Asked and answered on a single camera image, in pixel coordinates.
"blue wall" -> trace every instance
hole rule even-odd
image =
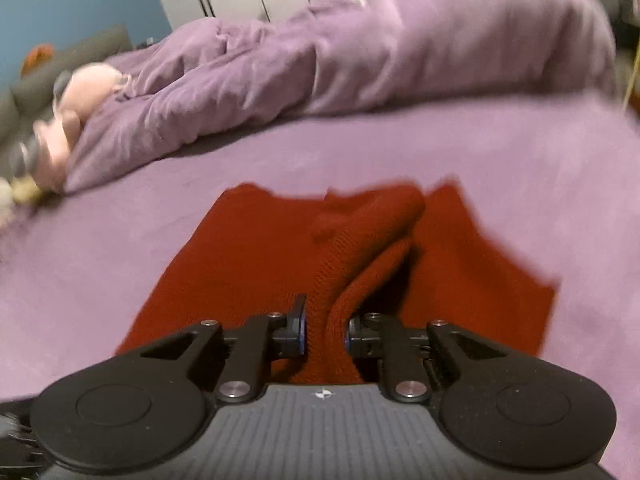
[[[0,0],[0,91],[35,45],[62,49],[117,23],[133,44],[171,32],[160,0]]]

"red knitted fabric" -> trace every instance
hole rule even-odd
[[[361,380],[344,349],[346,322],[361,306],[406,326],[446,319],[535,354],[554,297],[482,238],[455,184],[426,196],[398,185],[322,200],[243,184],[213,205],[118,351],[201,319],[231,328],[286,312],[300,292],[308,355],[284,377],[305,383]]]

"purple bed sheet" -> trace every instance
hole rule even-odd
[[[201,139],[4,234],[0,398],[107,358],[224,189],[289,196],[457,175],[485,232],[561,286],[543,357],[598,381],[603,464],[640,470],[638,124],[592,94],[453,100]]]

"metal screw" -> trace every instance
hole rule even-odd
[[[238,397],[244,397],[248,394],[251,391],[251,386],[244,381],[228,381],[223,383],[218,391],[222,396],[237,399]]]
[[[382,318],[382,314],[380,314],[379,312],[368,312],[364,315],[364,317],[365,319],[368,319],[370,321],[378,321]]]
[[[396,394],[412,399],[423,396],[427,392],[427,386],[418,381],[402,381],[396,385]]]

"gray ribbed panel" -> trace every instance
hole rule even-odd
[[[546,475],[493,468],[459,450],[431,415],[386,400],[374,385],[270,386],[223,408],[201,439],[127,480],[607,480],[595,465]],[[45,480],[97,480],[53,467]]]

